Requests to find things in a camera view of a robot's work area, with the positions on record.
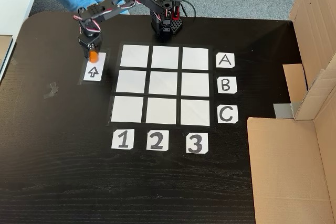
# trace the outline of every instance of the white square tile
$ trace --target white square tile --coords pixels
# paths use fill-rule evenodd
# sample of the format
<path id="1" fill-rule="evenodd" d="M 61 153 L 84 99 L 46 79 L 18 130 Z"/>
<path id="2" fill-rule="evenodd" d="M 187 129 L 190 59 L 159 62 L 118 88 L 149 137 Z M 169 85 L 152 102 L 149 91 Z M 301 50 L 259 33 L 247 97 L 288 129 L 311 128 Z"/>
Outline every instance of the white square tile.
<path id="1" fill-rule="evenodd" d="M 143 93 L 146 71 L 120 70 L 116 92 Z"/>
<path id="2" fill-rule="evenodd" d="M 209 101 L 181 100 L 181 124 L 210 126 Z"/>
<path id="3" fill-rule="evenodd" d="M 176 124 L 176 99 L 148 98 L 146 123 Z"/>
<path id="4" fill-rule="evenodd" d="M 208 73 L 182 73 L 181 95 L 192 97 L 209 96 Z"/>
<path id="5" fill-rule="evenodd" d="M 184 47 L 182 53 L 182 69 L 209 69 L 209 49 Z"/>
<path id="6" fill-rule="evenodd" d="M 153 47 L 152 68 L 177 69 L 179 66 L 178 47 Z"/>
<path id="7" fill-rule="evenodd" d="M 92 63 L 90 61 L 87 61 L 83 81 L 101 81 L 105 59 L 106 53 L 100 52 L 98 54 L 97 62 Z"/>
<path id="8" fill-rule="evenodd" d="M 141 123 L 143 97 L 114 97 L 111 122 Z"/>
<path id="9" fill-rule="evenodd" d="M 120 66 L 146 68 L 149 46 L 124 45 Z"/>
<path id="10" fill-rule="evenodd" d="M 177 94 L 177 73 L 152 71 L 149 94 Z"/>

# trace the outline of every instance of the duct tape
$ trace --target duct tape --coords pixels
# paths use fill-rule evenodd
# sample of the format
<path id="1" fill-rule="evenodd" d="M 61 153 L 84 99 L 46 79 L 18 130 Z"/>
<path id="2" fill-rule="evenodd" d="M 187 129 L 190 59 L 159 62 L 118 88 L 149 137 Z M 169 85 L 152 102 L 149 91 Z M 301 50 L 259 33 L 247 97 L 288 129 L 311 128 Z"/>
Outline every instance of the duct tape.
<path id="1" fill-rule="evenodd" d="M 47 88 L 51 88 L 50 93 L 45 94 L 43 97 L 44 99 L 47 99 L 49 97 L 54 97 L 58 93 L 58 87 L 56 86 L 55 82 L 52 82 L 51 84 L 47 85 Z"/>
<path id="2" fill-rule="evenodd" d="M 293 111 L 290 103 L 273 104 L 275 117 L 281 119 L 293 119 Z"/>
<path id="3" fill-rule="evenodd" d="M 17 61 L 16 61 L 14 58 L 12 58 L 10 62 L 11 62 L 11 64 L 13 64 L 13 65 L 17 65 Z"/>

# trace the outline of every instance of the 3x3 grid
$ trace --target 3x3 grid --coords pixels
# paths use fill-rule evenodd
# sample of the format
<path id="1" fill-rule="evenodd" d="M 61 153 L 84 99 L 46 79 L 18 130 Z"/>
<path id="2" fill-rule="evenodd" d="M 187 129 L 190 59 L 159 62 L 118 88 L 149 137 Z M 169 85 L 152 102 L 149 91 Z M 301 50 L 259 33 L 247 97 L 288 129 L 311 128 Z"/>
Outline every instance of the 3x3 grid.
<path id="1" fill-rule="evenodd" d="M 123 45 L 111 122 L 210 126 L 208 48 Z"/>

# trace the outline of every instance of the number 3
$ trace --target number 3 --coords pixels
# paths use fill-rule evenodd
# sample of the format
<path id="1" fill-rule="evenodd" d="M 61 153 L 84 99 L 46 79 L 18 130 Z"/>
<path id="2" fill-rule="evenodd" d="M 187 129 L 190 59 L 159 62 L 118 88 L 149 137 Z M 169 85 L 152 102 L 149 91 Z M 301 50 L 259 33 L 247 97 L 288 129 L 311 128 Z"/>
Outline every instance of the number 3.
<path id="1" fill-rule="evenodd" d="M 207 153 L 208 133 L 189 133 L 186 138 L 186 152 L 196 154 Z"/>
<path id="2" fill-rule="evenodd" d="M 202 137 L 200 135 L 192 135 L 189 139 L 192 140 L 192 139 L 197 139 L 197 142 L 194 143 L 194 145 L 197 146 L 197 150 L 193 150 L 191 148 L 188 148 L 188 151 L 190 153 L 199 153 L 201 150 L 202 150 L 202 145 L 200 144 L 200 142 L 202 141 Z"/>

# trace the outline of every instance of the number 2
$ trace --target number 2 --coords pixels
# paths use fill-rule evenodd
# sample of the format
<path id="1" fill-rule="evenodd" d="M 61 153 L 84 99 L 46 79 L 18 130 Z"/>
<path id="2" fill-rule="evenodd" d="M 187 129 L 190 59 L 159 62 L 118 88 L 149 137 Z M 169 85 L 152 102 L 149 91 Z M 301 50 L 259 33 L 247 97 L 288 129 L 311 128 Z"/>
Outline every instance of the number 2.
<path id="1" fill-rule="evenodd" d="M 161 142 L 163 140 L 163 135 L 162 135 L 161 132 L 154 132 L 149 137 L 153 138 L 155 136 L 157 137 L 158 142 L 156 144 L 154 144 L 154 145 L 151 145 L 151 149 L 153 149 L 153 150 L 155 150 L 155 149 L 162 150 L 163 146 L 161 146 L 160 144 L 161 144 Z"/>
<path id="2" fill-rule="evenodd" d="M 147 147 L 149 151 L 168 151 L 169 131 L 149 131 L 147 134 Z"/>

